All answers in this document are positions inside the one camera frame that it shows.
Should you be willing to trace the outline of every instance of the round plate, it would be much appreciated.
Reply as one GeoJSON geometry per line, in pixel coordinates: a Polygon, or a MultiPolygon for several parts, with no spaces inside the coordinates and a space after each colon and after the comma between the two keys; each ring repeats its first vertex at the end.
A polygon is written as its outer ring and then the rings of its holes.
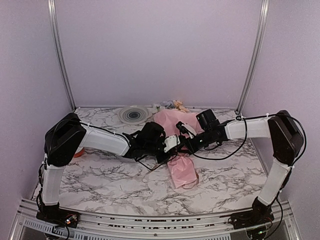
{"type": "Polygon", "coordinates": [[[118,112],[120,121],[128,125],[144,123],[151,115],[145,106],[126,106],[118,112]]]}

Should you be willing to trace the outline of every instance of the white marble surface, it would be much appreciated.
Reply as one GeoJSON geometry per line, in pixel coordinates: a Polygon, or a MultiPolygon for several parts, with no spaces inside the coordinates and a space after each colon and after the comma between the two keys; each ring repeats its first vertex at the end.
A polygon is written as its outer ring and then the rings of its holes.
{"type": "MultiPolygon", "coordinates": [[[[143,127],[120,122],[116,108],[83,108],[76,113],[82,121],[117,133],[133,133],[143,127]]],[[[234,119],[231,110],[214,110],[223,122],[234,119]]],[[[209,158],[225,157],[242,140],[224,142],[211,152],[197,154],[209,158]]],[[[60,186],[62,207],[88,212],[121,215],[195,215],[250,207],[259,194],[266,174],[250,142],[226,160],[202,160],[191,156],[199,184],[192,189],[175,189],[168,167],[149,172],[133,159],[96,149],[74,158],[65,168],[60,186]]],[[[143,160],[153,166],[152,158],[143,160]]]]}

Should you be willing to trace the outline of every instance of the white backdrop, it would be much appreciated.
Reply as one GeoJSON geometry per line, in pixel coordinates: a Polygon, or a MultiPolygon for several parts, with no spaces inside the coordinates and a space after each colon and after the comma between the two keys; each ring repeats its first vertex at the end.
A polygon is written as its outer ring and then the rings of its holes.
{"type": "Polygon", "coordinates": [[[76,105],[236,108],[260,9],[259,0],[57,0],[76,105]]]}

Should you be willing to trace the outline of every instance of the pink fabric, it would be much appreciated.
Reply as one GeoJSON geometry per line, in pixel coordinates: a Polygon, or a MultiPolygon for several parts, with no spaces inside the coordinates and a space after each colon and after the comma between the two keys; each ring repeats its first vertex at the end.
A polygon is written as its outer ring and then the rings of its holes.
{"type": "MultiPolygon", "coordinates": [[[[196,115],[197,113],[194,112],[185,113],[174,109],[164,109],[154,115],[154,121],[164,128],[166,136],[180,134],[179,130],[176,128],[176,124],[179,121],[190,125],[197,133],[199,133],[202,129],[196,115]]],[[[194,163],[189,157],[177,156],[175,159],[168,162],[168,168],[176,188],[183,187],[185,189],[190,189],[199,182],[194,163]]]]}

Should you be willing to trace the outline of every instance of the pink cloth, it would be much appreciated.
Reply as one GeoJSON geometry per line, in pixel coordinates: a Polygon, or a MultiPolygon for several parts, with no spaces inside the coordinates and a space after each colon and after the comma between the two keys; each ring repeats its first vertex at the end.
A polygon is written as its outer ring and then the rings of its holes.
{"type": "MultiPolygon", "coordinates": [[[[190,125],[197,133],[199,133],[202,129],[196,115],[197,113],[194,112],[185,113],[173,109],[164,109],[154,115],[154,121],[164,128],[166,136],[180,134],[176,127],[176,124],[179,121],[190,125]]],[[[183,187],[189,189],[199,182],[194,163],[189,157],[177,156],[175,159],[168,162],[168,168],[176,188],[183,187]]]]}

